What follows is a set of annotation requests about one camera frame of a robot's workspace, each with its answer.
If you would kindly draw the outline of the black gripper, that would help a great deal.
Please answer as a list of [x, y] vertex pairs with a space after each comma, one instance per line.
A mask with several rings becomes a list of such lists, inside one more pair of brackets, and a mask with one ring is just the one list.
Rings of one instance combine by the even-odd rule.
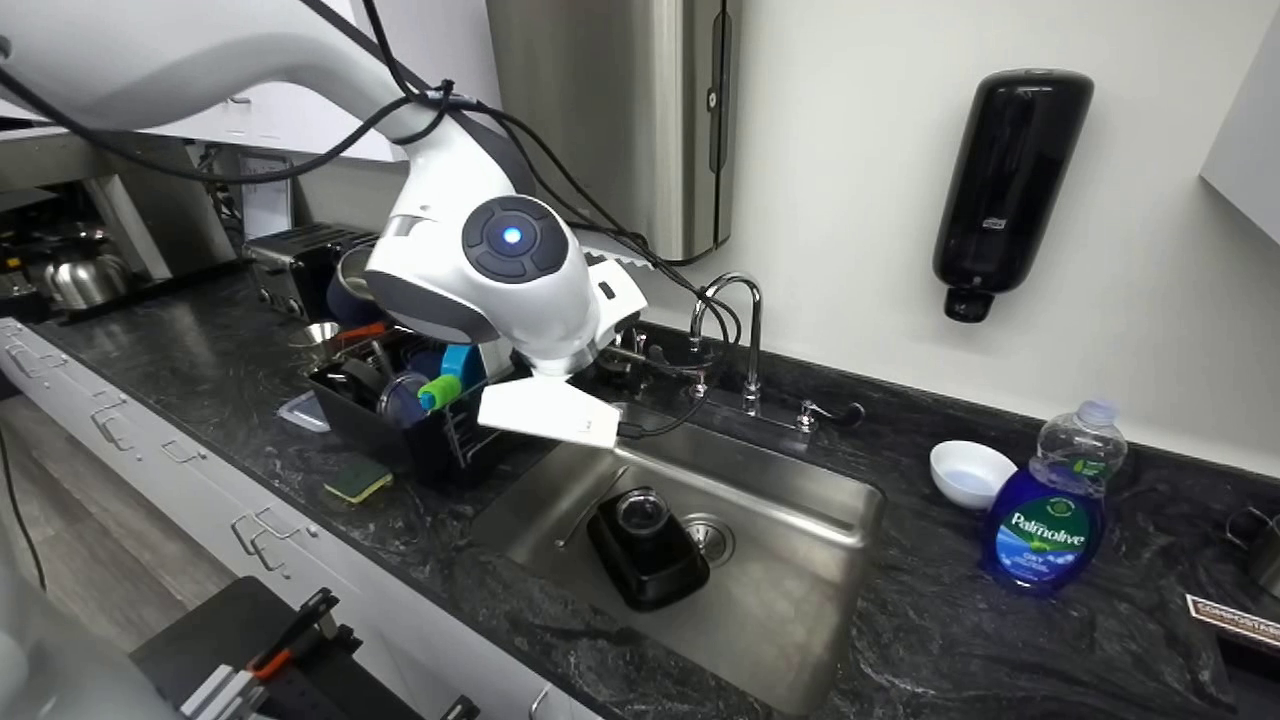
[[692, 387], [702, 373], [692, 361], [675, 361], [652, 332], [625, 327], [599, 357], [572, 375], [575, 387], [621, 401], [646, 387]]

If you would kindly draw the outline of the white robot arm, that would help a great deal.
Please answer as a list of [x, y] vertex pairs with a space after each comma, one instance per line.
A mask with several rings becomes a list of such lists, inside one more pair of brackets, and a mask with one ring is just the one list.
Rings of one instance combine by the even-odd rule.
[[590, 259], [528, 192], [466, 100], [420, 100], [310, 0], [0, 0], [5, 94], [108, 136], [197, 116], [251, 83], [296, 83], [400, 148], [402, 179], [369, 256], [400, 324], [507, 342], [516, 387], [567, 387], [643, 307], [614, 256]]

